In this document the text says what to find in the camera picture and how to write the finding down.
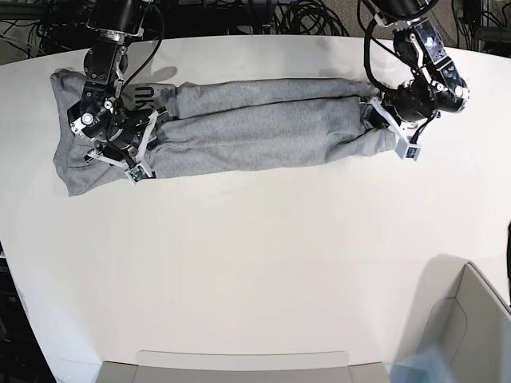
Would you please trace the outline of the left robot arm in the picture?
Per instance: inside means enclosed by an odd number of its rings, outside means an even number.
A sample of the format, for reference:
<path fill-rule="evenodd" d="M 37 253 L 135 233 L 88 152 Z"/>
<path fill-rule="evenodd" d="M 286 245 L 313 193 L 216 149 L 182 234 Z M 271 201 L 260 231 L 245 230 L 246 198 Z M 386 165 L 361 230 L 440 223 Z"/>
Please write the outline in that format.
<path fill-rule="evenodd" d="M 363 66 L 370 83 L 380 92 L 382 110 L 397 125 L 420 125 L 405 142 L 416 146 L 426 126 L 441 113 L 459 113 L 469 100 L 469 87 L 460 76 L 438 31 L 426 14 L 435 1 L 358 1 L 356 15 L 364 32 Z M 366 7 L 372 19 L 361 23 Z M 377 80 L 371 67 L 370 46 L 376 42 L 374 29 L 391 28 L 393 47 L 381 47 L 407 66 L 413 79 L 391 88 Z"/>

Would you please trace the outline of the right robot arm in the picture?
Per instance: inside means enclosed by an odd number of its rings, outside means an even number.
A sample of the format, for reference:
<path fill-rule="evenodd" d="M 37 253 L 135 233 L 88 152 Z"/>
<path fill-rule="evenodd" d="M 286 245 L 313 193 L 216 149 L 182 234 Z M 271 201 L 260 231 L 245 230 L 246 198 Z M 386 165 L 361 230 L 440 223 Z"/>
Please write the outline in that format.
<path fill-rule="evenodd" d="M 128 110 L 121 96 L 133 77 L 125 77 L 127 52 L 134 38 L 143 36 L 149 11 L 160 19 L 160 45 L 164 19 L 153 1 L 96 1 L 87 27 L 98 32 L 84 59 L 85 83 L 81 99 L 68 109 L 71 132 L 88 139 L 94 148 L 85 160 L 99 160 L 123 171 L 149 173 L 143 165 L 158 118 L 155 109 Z"/>

